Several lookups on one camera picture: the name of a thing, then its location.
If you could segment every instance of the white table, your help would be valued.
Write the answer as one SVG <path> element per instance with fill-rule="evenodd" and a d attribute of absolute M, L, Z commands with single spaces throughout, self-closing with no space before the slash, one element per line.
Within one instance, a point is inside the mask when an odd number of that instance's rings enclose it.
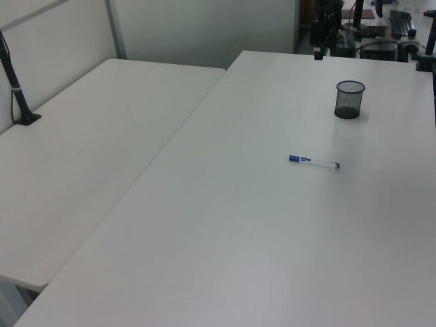
<path fill-rule="evenodd" d="M 432 326 L 432 103 L 413 65 L 243 52 L 16 327 Z"/>
<path fill-rule="evenodd" d="M 42 290 L 224 70 L 109 60 L 0 136 L 0 279 Z"/>

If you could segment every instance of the table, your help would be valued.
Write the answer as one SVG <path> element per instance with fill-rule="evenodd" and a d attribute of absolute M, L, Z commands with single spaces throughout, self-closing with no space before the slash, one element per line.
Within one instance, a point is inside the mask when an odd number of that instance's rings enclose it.
<path fill-rule="evenodd" d="M 224 70 L 109 60 L 0 136 L 0 279 L 41 291 Z"/>
<path fill-rule="evenodd" d="M 244 51 L 16 327 L 432 326 L 432 103 L 413 65 Z"/>

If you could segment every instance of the black mesh pen holder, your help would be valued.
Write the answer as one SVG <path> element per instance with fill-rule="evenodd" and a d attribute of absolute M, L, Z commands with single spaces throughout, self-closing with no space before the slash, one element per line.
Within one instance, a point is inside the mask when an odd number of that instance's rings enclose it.
<path fill-rule="evenodd" d="M 342 119 L 355 119 L 360 114 L 365 86 L 355 80 L 344 80 L 336 86 L 338 94 L 334 114 Z"/>

